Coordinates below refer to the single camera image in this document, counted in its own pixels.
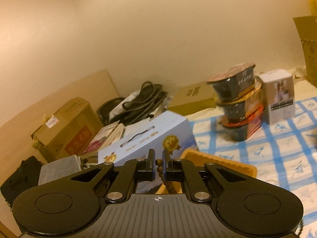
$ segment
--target yellow tray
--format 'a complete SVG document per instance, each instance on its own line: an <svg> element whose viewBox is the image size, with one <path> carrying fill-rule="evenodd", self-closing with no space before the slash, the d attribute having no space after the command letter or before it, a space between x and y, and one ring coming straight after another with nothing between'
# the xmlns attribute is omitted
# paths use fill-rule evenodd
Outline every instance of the yellow tray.
<svg viewBox="0 0 317 238"><path fill-rule="evenodd" d="M256 178L256 174L257 174L257 169L255 166L232 161L232 160L214 156L214 155L209 155L207 153L203 153L194 149L185 149L185 151L183 152L180 158L188 159L192 161L194 165L196 166L204 166L204 164L207 162L214 162L254 178ZM182 188L179 182L174 181L173 186L177 190L177 193L182 193ZM164 184L161 185L161 187L156 192L156 194L168 194Z"/></svg>

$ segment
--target beige wall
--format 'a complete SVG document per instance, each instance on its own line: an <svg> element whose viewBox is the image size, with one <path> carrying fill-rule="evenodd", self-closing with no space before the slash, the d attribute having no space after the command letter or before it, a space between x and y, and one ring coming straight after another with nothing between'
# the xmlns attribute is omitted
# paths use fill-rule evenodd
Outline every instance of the beige wall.
<svg viewBox="0 0 317 238"><path fill-rule="evenodd" d="M71 0L0 0L0 126L101 70Z"/></svg>
<svg viewBox="0 0 317 238"><path fill-rule="evenodd" d="M119 93L150 79L172 90L236 63L304 65L293 17L307 0L73 0Z"/></svg>

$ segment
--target checkered tablecloth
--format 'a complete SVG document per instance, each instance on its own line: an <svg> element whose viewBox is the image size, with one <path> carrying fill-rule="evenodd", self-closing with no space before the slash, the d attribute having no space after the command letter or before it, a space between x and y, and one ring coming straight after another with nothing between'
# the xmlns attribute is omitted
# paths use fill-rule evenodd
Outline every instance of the checkered tablecloth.
<svg viewBox="0 0 317 238"><path fill-rule="evenodd" d="M235 142L221 116L191 121L199 150L255 165L257 178L290 190L304 205L301 237L317 237L317 97L296 102L295 118L262 124L249 139Z"/></svg>

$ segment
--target blue gift box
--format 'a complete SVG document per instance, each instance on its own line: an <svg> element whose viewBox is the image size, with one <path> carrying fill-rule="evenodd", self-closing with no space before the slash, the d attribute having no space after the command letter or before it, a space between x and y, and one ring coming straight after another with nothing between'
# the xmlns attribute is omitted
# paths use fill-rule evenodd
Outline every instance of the blue gift box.
<svg viewBox="0 0 317 238"><path fill-rule="evenodd" d="M162 152L167 149L173 159L180 157L187 148L197 149L188 120L177 113L166 111L135 133L100 150L98 163L111 161L115 166L121 166L130 159L147 158L149 149L155 150L156 159L162 159ZM156 173L155 181L144 181L137 185L137 193L147 192L161 183Z"/></svg>

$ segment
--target gold seal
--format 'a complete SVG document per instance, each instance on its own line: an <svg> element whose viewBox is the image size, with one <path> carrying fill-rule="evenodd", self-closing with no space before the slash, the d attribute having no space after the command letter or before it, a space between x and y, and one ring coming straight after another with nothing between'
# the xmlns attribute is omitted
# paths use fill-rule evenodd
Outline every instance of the gold seal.
<svg viewBox="0 0 317 238"><path fill-rule="evenodd" d="M104 159L105 159L105 162L114 162L116 160L117 156L114 152L112 152L109 156L106 156Z"/></svg>
<svg viewBox="0 0 317 238"><path fill-rule="evenodd" d="M163 140L163 148L167 149L168 152L172 155L175 149L179 150L181 147L179 146L179 140L175 135L168 135Z"/></svg>

